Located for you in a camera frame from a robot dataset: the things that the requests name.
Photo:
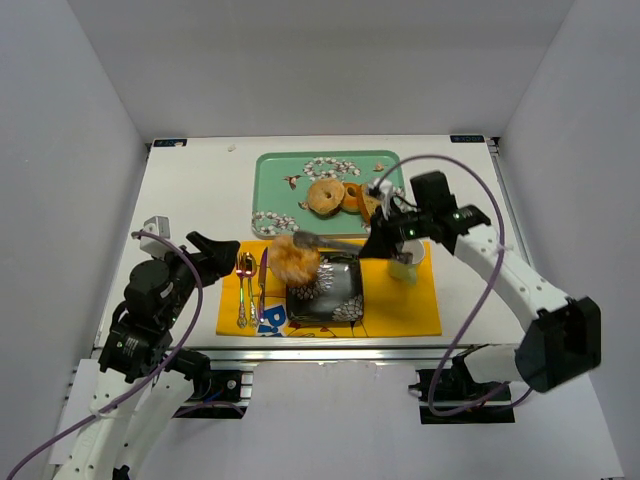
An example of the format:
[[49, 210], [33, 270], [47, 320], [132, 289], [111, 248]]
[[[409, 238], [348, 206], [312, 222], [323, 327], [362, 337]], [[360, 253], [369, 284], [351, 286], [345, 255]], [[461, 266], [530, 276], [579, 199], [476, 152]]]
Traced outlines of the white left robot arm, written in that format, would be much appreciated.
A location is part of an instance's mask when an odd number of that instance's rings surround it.
[[211, 388], [210, 359], [174, 341], [187, 301], [230, 275], [239, 242], [188, 234], [193, 253], [148, 231], [135, 233], [149, 259], [136, 265], [114, 310], [98, 359], [90, 418], [58, 479], [133, 479], [153, 443], [183, 403]]

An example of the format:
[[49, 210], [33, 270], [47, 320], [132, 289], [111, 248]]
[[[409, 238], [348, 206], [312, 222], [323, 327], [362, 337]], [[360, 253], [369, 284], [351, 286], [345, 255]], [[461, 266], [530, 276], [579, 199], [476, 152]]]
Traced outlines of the silver metal tongs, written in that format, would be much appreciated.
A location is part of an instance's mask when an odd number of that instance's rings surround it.
[[392, 260], [397, 260], [402, 264], [409, 264], [413, 261], [413, 255], [411, 253], [396, 253], [396, 254], [382, 254], [382, 255], [362, 253], [363, 251], [362, 246], [358, 246], [358, 245], [343, 242], [343, 241], [327, 239], [306, 231], [297, 231], [293, 234], [292, 238], [293, 238], [294, 245], [298, 248], [333, 249], [337, 251], [343, 251], [351, 255], [355, 255], [362, 259], [366, 259], [366, 258], [392, 259]]

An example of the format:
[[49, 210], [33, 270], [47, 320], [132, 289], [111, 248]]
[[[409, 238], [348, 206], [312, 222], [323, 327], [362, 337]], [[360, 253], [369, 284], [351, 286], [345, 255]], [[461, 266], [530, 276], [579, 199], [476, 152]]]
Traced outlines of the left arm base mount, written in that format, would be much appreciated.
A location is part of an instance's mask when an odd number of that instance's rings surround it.
[[193, 393], [174, 414], [175, 418], [242, 419], [244, 371], [213, 368], [211, 359], [197, 351], [181, 350], [165, 367], [191, 383]]

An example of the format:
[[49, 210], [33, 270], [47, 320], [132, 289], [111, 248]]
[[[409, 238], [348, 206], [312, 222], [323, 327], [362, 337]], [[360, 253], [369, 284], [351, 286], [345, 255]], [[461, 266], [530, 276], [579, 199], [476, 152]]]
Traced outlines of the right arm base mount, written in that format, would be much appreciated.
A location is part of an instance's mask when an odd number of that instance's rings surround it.
[[[451, 358], [443, 368], [436, 384], [433, 400], [438, 410], [454, 410], [464, 404], [474, 403], [498, 388], [500, 383], [475, 383], [462, 366], [460, 353]], [[419, 401], [420, 421], [423, 425], [513, 424], [515, 415], [509, 408], [512, 397], [508, 387], [484, 403], [468, 408], [453, 416], [434, 415], [428, 408], [428, 390], [436, 373], [434, 368], [417, 370], [417, 381], [408, 386], [408, 392]]]

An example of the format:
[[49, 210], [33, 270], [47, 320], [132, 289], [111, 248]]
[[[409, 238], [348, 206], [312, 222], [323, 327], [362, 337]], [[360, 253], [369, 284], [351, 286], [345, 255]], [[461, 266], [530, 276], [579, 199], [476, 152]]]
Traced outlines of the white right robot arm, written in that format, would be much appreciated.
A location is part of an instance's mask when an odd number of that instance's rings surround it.
[[411, 188], [416, 206], [401, 211], [390, 181], [376, 178], [365, 186], [380, 204], [361, 258], [398, 259], [410, 241], [439, 243], [486, 281], [524, 332], [517, 345], [480, 346], [456, 356], [454, 373], [476, 384], [522, 381], [545, 393], [600, 366], [601, 310], [591, 298], [572, 298], [508, 251], [481, 210], [458, 206], [443, 173], [415, 176]]

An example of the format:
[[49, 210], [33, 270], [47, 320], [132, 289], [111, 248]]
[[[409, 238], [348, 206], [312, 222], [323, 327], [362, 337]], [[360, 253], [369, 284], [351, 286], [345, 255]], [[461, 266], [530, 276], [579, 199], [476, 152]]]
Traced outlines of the orange sugared bundt cake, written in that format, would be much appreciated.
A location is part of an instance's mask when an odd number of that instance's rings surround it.
[[313, 282], [320, 263], [317, 250], [297, 247], [292, 236], [277, 236], [269, 246], [268, 265], [273, 275], [288, 286]]

